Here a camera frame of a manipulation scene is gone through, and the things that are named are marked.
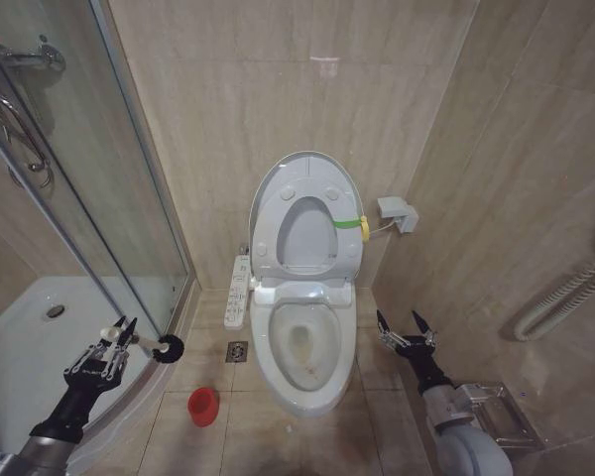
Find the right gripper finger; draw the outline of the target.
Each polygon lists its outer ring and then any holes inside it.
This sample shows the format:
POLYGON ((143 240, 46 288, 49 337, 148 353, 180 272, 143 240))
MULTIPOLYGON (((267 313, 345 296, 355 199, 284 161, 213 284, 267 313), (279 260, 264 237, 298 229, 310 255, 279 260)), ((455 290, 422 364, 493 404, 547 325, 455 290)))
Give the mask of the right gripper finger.
POLYGON ((413 318, 416 326, 425 340, 425 344, 428 346, 436 345, 436 333, 429 327, 426 320, 415 310, 412 311, 413 318))
POLYGON ((379 309, 376 311, 376 314, 379 339, 392 350, 398 350, 408 347, 409 342, 405 338, 391 330, 385 316, 381 313, 379 309))

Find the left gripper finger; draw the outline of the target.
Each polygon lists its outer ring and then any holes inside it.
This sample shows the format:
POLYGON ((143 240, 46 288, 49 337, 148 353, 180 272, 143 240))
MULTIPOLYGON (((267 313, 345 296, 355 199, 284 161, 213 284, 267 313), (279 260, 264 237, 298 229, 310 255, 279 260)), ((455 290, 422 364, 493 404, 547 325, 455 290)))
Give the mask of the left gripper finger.
POLYGON ((123 325, 126 322, 126 317, 122 316, 117 322, 110 327, 105 327, 100 330, 100 339, 81 352, 78 357, 67 367, 69 375, 76 374, 81 366, 88 360, 100 360, 108 348, 115 343, 123 330, 123 325))
POLYGON ((112 356, 103 370, 104 377, 116 377, 123 373, 128 358, 127 348, 134 336, 136 324, 137 318, 133 318, 125 328, 117 324, 103 329, 103 339, 115 343, 112 356))

